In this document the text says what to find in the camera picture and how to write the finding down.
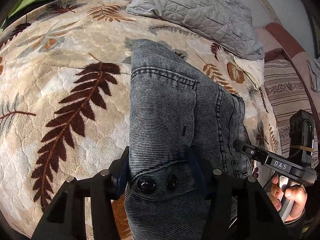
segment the striped sofa fabric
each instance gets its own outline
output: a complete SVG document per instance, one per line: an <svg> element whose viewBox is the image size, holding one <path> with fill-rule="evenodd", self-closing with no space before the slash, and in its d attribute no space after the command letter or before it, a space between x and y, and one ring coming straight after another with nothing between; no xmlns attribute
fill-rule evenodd
<svg viewBox="0 0 320 240"><path fill-rule="evenodd" d="M277 119L282 156L288 157L290 146L289 119L300 109L311 112L308 96L295 69L287 60L277 59L266 62L264 78L264 88ZM314 134L314 152L311 160L313 168L319 162L316 130Z"/></svg>

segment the finger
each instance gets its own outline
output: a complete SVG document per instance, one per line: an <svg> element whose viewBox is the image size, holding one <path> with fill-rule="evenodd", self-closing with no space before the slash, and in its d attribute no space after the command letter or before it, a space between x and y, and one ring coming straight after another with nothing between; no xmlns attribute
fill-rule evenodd
<svg viewBox="0 0 320 240"><path fill-rule="evenodd" d="M280 187L278 186L278 184L272 184L271 186L271 194L276 197L276 198L279 198L281 196L281 189Z"/></svg>
<svg viewBox="0 0 320 240"><path fill-rule="evenodd" d="M278 181L279 181L278 175L274 176L273 179L272 179L272 183L273 184L278 184Z"/></svg>
<svg viewBox="0 0 320 240"><path fill-rule="evenodd" d="M273 206L276 208L277 211L281 209L281 202L279 199L275 198L273 195L269 195L269 198L273 204Z"/></svg>
<svg viewBox="0 0 320 240"><path fill-rule="evenodd" d="M290 216L292 219L298 218L306 205L307 193L302 187L291 187L285 191L285 197L289 200L294 200Z"/></svg>

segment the denim garment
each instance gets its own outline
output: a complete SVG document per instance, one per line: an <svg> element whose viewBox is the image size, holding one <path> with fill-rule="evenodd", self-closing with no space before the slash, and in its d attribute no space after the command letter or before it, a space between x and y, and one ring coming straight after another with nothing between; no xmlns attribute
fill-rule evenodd
<svg viewBox="0 0 320 240"><path fill-rule="evenodd" d="M244 102L159 43L139 39L132 49L125 194L132 235L135 240L201 239L210 201L196 190L186 151L194 145L215 169L241 179L250 175L251 161L232 147L236 139L248 141ZM178 181L171 191L170 174ZM150 195L137 186L147 175L156 182Z"/></svg>

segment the leaf-patterned blanket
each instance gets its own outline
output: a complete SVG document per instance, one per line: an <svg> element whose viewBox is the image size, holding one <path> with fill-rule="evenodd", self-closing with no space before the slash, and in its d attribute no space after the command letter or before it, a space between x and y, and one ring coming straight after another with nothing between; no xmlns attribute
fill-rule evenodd
<svg viewBox="0 0 320 240"><path fill-rule="evenodd" d="M92 177L128 145L131 46L138 38L163 44L240 95L251 142L280 154L271 105L263 87L252 90L240 66L246 63L183 27L127 14L130 1L59 0L0 36L0 209L27 236L68 175ZM269 171L259 169L253 174L264 183ZM122 239L130 238L123 199L112 205ZM85 217L92 239L90 209Z"/></svg>

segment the gray handle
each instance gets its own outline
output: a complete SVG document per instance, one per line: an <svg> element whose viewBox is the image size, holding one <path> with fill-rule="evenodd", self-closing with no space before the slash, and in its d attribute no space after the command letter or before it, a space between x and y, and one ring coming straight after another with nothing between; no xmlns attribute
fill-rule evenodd
<svg viewBox="0 0 320 240"><path fill-rule="evenodd" d="M279 187L282 189L282 192L284 193L286 191L287 188L289 187L293 187L293 186L301 186L301 184L293 181L293 180L288 180L287 184L283 184L281 185L281 180L279 179ZM289 216L292 206L294 204L293 200L289 200L287 199L284 195L281 199L281 209L278 211L278 214L281 217L282 222L285 222L285 220L287 219L287 217Z"/></svg>

